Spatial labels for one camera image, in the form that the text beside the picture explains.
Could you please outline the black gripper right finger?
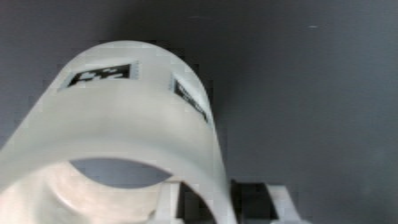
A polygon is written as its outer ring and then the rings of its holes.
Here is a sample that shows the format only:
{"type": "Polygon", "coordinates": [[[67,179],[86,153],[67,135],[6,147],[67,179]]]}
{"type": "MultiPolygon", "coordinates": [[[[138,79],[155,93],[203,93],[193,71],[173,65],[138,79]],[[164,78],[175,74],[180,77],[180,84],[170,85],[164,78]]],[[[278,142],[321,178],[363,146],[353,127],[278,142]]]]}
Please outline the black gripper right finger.
{"type": "Polygon", "coordinates": [[[266,185],[269,193],[269,201],[275,209],[276,217],[269,219],[267,224],[310,224],[301,219],[289,195],[289,191],[283,185],[266,185]]]}

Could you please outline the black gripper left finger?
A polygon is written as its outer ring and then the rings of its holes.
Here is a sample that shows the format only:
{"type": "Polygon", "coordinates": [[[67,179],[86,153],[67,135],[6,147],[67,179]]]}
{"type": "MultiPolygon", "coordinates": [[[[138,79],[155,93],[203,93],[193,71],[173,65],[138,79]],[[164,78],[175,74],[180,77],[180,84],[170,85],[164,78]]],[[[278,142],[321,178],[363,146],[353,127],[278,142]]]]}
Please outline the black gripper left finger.
{"type": "Polygon", "coordinates": [[[145,224],[184,224],[177,217],[179,187],[175,181],[161,183],[154,212],[145,224]]]}

